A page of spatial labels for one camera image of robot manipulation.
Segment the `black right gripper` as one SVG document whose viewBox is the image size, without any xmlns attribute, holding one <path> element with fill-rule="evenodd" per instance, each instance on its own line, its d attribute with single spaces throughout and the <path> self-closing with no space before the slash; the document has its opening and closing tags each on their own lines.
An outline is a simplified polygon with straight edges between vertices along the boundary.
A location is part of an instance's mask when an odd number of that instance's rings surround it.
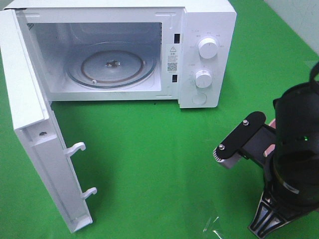
<svg viewBox="0 0 319 239">
<path fill-rule="evenodd" d="M 295 220 L 297 212 L 288 207 L 319 205 L 319 96 L 303 83 L 273 104 L 276 142 L 267 158 L 263 152 L 271 129 L 264 124 L 263 112 L 247 115 L 213 151 L 215 160 L 227 169 L 247 154 L 263 167 L 265 187 L 248 227 L 257 237 Z"/>
</svg>

